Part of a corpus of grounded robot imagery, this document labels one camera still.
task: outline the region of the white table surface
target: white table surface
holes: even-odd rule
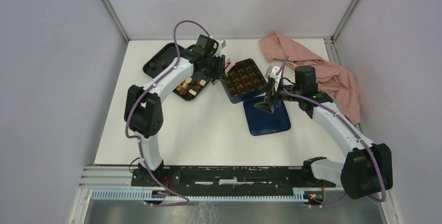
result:
[[[183,47],[196,40],[178,41]],[[322,39],[298,39],[328,60]],[[130,41],[106,119],[96,164],[129,164],[139,157],[135,139],[124,134],[123,119],[128,88],[151,80],[143,65],[171,41]],[[241,61],[252,58],[264,74],[270,64],[258,40],[226,40],[223,54]],[[186,102],[171,94],[163,103],[164,123],[159,132],[159,151],[167,165],[301,166],[303,161],[325,156],[343,162],[345,157],[327,132],[301,111],[298,103],[286,103],[291,129],[252,136],[242,103],[232,104],[221,83],[209,85],[198,97]]]

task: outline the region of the blue tray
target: blue tray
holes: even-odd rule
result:
[[[255,103],[264,99],[263,96],[244,101],[244,112],[249,125],[250,133],[254,136],[283,132],[291,128],[289,115],[284,102],[279,108],[273,105],[275,111],[270,114],[262,109],[255,108]]]

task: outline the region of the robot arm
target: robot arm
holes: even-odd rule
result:
[[[296,101],[307,115],[321,125],[346,155],[344,164],[330,161],[325,157],[306,160],[303,169],[316,179],[342,185],[353,199],[381,191],[373,161],[361,140],[370,148],[382,174],[385,189],[392,187],[391,151],[385,144],[376,145],[357,130],[339,111],[333,100],[317,88],[313,67],[300,66],[295,69],[296,83],[283,85],[277,75],[279,67],[270,66],[266,77],[269,82],[263,86],[264,101],[255,104],[272,113],[274,105],[281,101]]]
[[[201,35],[192,50],[181,50],[181,58],[174,61],[151,82],[143,87],[132,85],[128,90],[125,121],[137,99],[152,86],[152,89],[137,105],[129,128],[140,137],[142,151],[151,170],[155,170],[163,159],[158,149],[158,132],[163,125],[161,104],[164,99],[186,78],[197,71],[203,71],[209,79],[218,80],[225,77],[225,56],[222,55],[224,42]]]

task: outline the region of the pink cloth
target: pink cloth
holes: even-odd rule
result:
[[[353,74],[343,66],[322,59],[308,48],[276,32],[260,40],[260,46],[268,61],[274,59],[289,61],[297,66],[313,66],[319,90],[334,100],[339,110],[353,123],[361,122],[359,109],[359,89]]]

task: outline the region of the light purple wall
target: light purple wall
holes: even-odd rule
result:
[[[0,8],[0,223],[66,223],[125,44],[100,0]]]
[[[361,0],[338,39],[367,136],[393,153],[402,223],[440,223],[442,2]]]
[[[170,39],[184,19],[201,23],[219,38],[331,36],[351,0],[110,0],[129,37]],[[180,38],[200,34],[183,24]]]

